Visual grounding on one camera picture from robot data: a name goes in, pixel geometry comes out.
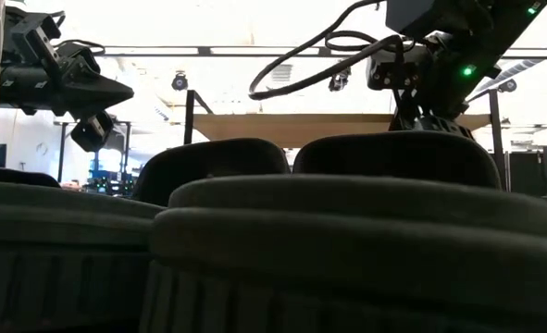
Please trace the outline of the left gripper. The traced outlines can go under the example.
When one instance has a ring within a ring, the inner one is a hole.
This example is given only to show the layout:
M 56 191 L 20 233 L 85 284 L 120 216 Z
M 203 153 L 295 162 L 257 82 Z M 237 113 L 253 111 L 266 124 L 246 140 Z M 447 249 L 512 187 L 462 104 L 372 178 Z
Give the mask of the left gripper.
M 0 73 L 0 107 L 32 116 L 67 112 L 76 125 L 71 139 L 85 152 L 103 148 L 114 122 L 106 110 L 131 99 L 133 89 L 101 74 L 96 58 L 105 47 L 79 39 L 54 44 L 65 14 L 11 12 L 9 66 Z

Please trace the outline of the black rubber slide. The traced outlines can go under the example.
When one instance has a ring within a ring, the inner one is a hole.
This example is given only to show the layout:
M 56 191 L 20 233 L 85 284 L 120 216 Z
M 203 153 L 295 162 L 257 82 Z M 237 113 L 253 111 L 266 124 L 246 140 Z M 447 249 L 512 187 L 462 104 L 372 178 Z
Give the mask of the black rubber slide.
M 0 168 L 0 182 L 60 188 L 60 184 L 50 175 L 10 168 Z

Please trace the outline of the dark green rubber slide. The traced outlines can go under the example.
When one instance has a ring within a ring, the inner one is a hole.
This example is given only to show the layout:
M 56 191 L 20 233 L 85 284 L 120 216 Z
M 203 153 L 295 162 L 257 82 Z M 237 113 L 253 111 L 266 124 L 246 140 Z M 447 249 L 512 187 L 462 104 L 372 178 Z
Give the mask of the dark green rubber slide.
M 547 202 L 464 137 L 307 144 L 285 175 L 178 187 L 140 333 L 547 333 Z
M 155 216 L 178 187 L 218 176 L 283 174 L 262 139 L 167 149 L 129 198 L 0 182 L 0 333 L 136 333 Z

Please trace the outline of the equipment rack with lights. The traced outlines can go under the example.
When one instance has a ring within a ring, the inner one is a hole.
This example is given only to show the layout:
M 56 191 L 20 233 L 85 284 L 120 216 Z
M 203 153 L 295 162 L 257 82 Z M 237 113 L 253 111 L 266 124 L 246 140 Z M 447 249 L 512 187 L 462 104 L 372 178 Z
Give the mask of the equipment rack with lights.
M 89 177 L 82 185 L 86 192 L 95 192 L 114 197 L 129 197 L 134 186 L 132 175 L 120 171 L 109 171 L 100 167 L 100 161 L 91 161 Z

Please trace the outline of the black partition panels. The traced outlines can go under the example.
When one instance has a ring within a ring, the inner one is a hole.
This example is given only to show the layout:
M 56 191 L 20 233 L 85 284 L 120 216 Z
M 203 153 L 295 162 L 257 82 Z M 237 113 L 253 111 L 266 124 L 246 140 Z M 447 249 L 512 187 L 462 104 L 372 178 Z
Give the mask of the black partition panels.
M 509 154 L 509 178 L 512 192 L 542 197 L 547 194 L 539 152 Z

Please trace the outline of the overhead light bar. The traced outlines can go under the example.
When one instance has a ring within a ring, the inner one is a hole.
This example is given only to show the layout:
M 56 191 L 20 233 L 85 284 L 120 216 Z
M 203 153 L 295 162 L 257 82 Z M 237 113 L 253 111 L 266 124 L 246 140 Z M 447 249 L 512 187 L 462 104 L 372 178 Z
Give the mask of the overhead light bar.
M 277 57 L 292 50 L 276 46 L 106 46 L 113 57 Z M 547 48 L 511 48 L 503 60 L 547 60 Z

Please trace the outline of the black rack frame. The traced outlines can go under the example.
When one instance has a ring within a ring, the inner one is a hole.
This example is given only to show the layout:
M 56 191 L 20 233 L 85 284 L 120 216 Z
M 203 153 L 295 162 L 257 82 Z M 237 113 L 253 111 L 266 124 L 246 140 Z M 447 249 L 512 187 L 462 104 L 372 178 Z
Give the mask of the black rack frame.
M 116 121 L 107 141 L 97 151 L 85 151 L 72 137 L 76 122 L 55 122 L 61 129 L 56 179 L 60 183 L 76 180 L 80 185 L 90 179 L 116 176 L 129 169 L 132 123 Z

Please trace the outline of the black frame wooden shelf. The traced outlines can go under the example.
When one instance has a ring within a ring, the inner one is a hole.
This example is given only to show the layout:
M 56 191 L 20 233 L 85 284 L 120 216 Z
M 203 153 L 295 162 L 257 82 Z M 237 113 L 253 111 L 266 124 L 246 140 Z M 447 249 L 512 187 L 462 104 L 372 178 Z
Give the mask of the black frame wooden shelf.
M 494 161 L 498 176 L 506 191 L 509 185 L 509 158 L 503 152 L 502 121 L 498 91 L 488 89 L 475 95 L 489 98 L 490 113 L 462 115 L 455 121 L 425 115 L 411 123 L 404 122 L 405 112 L 391 114 L 245 114 L 216 115 L 199 92 L 186 92 L 183 142 L 193 141 L 193 132 L 199 130 L 210 140 L 255 137 L 276 143 L 280 147 L 300 148 L 307 143 L 343 134 L 380 133 L 387 130 L 434 130 L 472 137 L 474 130 L 491 126 Z

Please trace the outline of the silver ceiling duct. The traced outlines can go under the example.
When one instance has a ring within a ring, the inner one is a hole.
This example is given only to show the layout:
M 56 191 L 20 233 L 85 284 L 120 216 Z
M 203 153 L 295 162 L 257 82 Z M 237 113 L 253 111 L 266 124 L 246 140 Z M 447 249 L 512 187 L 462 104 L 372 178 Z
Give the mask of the silver ceiling duct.
M 292 64 L 281 64 L 269 73 L 269 80 L 273 84 L 286 84 L 292 80 Z

